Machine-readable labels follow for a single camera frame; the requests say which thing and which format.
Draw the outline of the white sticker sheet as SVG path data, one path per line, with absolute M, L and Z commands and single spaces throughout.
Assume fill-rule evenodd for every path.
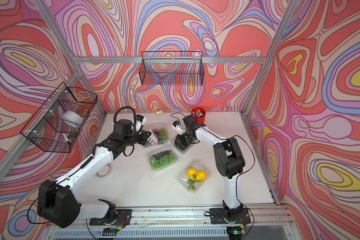
M 152 129 L 150 129 L 149 132 L 151 135 L 148 137 L 147 142 L 155 147 L 158 144 L 158 137 Z

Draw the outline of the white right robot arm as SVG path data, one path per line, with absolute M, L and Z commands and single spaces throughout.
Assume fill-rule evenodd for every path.
M 182 125 L 180 120 L 176 119 L 172 123 L 172 129 L 178 133 L 175 146 L 182 149 L 203 142 L 213 148 L 216 168 L 224 177 L 223 216 L 232 223 L 245 210 L 239 195 L 239 177 L 244 173 L 246 163 L 239 143 L 234 137 L 222 137 L 205 124 L 196 123 L 191 115 L 185 116 L 183 122 Z

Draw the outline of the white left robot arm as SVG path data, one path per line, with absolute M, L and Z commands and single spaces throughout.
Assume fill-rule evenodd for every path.
M 95 220 L 103 225 L 114 225 L 118 213 L 115 204 L 99 199 L 95 202 L 79 202 L 77 194 L 103 167 L 110 164 L 127 147 L 144 145 L 151 135 L 144 131 L 146 118 L 137 115 L 134 121 L 114 122 L 114 131 L 95 145 L 92 154 L 54 181 L 44 181 L 39 186 L 37 214 L 60 228 L 66 228 L 78 220 Z

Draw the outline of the clamshell with yellow fruit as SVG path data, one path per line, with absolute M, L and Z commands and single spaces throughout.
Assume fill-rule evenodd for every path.
M 198 159 L 194 159 L 181 173 L 177 180 L 190 194 L 194 195 L 211 176 L 211 171 Z

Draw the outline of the small clamshell dark grapes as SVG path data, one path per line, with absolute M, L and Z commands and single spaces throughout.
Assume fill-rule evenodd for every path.
M 194 144 L 194 141 L 190 140 L 186 136 L 177 135 L 171 140 L 171 144 L 177 151 L 185 154 Z

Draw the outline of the large clamshell red green grapes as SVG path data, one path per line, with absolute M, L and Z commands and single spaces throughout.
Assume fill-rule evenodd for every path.
M 155 136 L 156 139 L 158 140 L 156 145 L 152 145 L 151 142 L 147 140 L 146 144 L 144 145 L 145 148 L 149 148 L 153 146 L 157 147 L 160 145 L 165 145 L 169 142 L 168 128 L 165 123 L 146 125 L 143 127 L 143 130 L 148 132 L 152 131 L 153 134 L 151 135 L 151 138 Z

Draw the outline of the clamshell green and dark grapes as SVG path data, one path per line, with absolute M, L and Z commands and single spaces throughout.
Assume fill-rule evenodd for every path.
M 147 159 L 152 171 L 158 172 L 173 165 L 178 160 L 178 157 L 171 145 L 164 145 L 148 153 Z

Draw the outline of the red plastic cup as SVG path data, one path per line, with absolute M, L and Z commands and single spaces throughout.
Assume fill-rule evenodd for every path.
M 203 108 L 197 107 L 192 109 L 191 115 L 197 124 L 205 123 L 206 111 Z

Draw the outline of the clear tape roll on table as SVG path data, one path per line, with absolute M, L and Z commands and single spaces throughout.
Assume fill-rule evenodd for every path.
M 112 171 L 112 165 L 107 164 L 96 173 L 96 176 L 101 179 L 108 178 L 111 175 Z

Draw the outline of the white tape roll in basket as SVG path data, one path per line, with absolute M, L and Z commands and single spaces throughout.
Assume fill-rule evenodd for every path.
M 83 123 L 83 118 L 73 111 L 64 112 L 60 119 L 72 128 L 78 128 Z

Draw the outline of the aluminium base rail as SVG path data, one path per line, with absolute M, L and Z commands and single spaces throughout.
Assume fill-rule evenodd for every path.
M 77 221 L 47 228 L 45 240 L 298 240 L 285 207 L 249 205 L 235 220 L 219 206 L 124 208 L 125 227 Z

